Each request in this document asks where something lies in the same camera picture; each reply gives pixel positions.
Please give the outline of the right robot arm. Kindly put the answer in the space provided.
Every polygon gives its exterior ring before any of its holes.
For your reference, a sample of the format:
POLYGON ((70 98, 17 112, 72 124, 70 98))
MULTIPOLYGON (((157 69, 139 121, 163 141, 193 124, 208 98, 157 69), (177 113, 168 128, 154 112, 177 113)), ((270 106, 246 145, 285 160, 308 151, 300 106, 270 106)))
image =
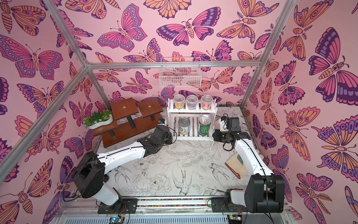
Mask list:
POLYGON ((255 150, 251 137, 242 132, 239 118, 222 116, 220 129, 213 133, 215 142, 230 144, 239 155, 238 162, 248 171, 248 185, 243 189, 228 189, 223 206, 228 211, 244 209, 250 213, 281 213, 284 208, 285 182, 275 175, 255 150))

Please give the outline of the green watermelon can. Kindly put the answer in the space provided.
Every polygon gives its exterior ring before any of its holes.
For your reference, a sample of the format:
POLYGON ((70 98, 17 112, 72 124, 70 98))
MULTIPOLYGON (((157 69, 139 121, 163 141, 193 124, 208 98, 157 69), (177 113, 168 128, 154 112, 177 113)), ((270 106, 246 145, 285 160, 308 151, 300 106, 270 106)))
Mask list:
POLYGON ((201 115, 199 117, 198 134, 200 136, 207 136, 211 127, 211 117, 209 115, 201 115))

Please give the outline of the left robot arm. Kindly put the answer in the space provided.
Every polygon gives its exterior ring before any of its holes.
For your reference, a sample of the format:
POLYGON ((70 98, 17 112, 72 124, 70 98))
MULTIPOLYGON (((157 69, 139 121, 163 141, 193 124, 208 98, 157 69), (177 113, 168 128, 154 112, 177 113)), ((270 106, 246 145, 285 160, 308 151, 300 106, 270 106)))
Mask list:
POLYGON ((82 198, 94 198, 114 211, 125 204, 119 192, 110 187, 107 174, 130 161, 156 154, 163 146, 174 142, 170 127, 156 126, 153 133, 120 149, 107 153, 88 152, 78 166, 69 173, 82 198))

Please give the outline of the white wooden slatted shelf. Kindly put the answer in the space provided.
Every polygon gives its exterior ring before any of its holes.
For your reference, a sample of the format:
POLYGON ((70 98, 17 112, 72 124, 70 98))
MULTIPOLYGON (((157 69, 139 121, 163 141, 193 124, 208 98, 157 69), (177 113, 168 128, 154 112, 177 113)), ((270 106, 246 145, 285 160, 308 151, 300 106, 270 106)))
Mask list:
POLYGON ((212 149, 213 146, 213 132, 214 132, 214 120, 217 114, 217 103, 214 100, 208 110, 204 110, 201 107, 201 102, 198 102, 196 109, 190 110, 184 105, 184 108, 177 109, 175 107, 174 100, 169 100, 167 104, 167 114, 168 120, 167 125, 171 129, 171 133, 174 139, 179 141, 206 141, 208 142, 209 149, 212 149), (200 117, 206 115, 210 118, 210 124, 208 133, 206 135, 200 135, 200 117), (187 134, 181 134, 180 130, 180 119, 189 120, 189 132, 187 134))

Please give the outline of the red seed jar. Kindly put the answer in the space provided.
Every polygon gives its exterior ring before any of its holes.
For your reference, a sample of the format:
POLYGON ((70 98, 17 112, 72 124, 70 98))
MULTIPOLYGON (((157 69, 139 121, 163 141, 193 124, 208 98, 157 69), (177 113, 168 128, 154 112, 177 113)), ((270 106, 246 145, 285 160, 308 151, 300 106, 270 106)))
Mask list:
POLYGON ((201 97, 201 108, 203 110, 210 110, 213 103, 213 97, 210 95, 204 95, 201 97))

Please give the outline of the yellow seed jar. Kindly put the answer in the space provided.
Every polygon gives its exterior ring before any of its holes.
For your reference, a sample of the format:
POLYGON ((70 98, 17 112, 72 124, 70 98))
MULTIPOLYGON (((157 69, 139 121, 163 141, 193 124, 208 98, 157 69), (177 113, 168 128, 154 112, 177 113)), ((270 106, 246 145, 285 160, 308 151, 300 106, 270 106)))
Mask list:
POLYGON ((176 109, 183 109, 185 106, 186 98, 182 94, 177 94, 174 96, 173 101, 176 109))

